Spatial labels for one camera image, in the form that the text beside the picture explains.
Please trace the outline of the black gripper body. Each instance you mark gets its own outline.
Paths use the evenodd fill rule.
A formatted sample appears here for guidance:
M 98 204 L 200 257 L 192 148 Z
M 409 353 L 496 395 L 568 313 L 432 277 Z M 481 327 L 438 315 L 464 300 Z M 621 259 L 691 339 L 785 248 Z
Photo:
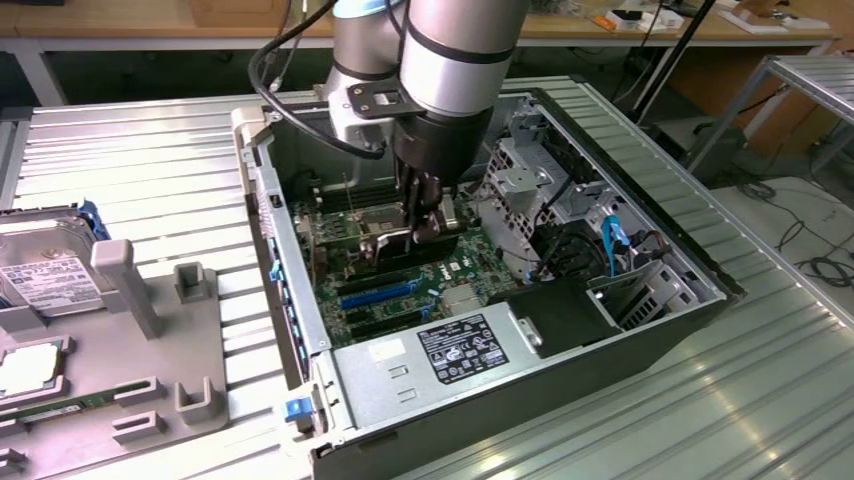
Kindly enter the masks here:
M 492 114 L 489 107 L 464 117 L 424 112 L 394 119 L 392 153 L 398 187 L 416 174 L 436 178 L 442 187 L 456 184 L 473 164 Z

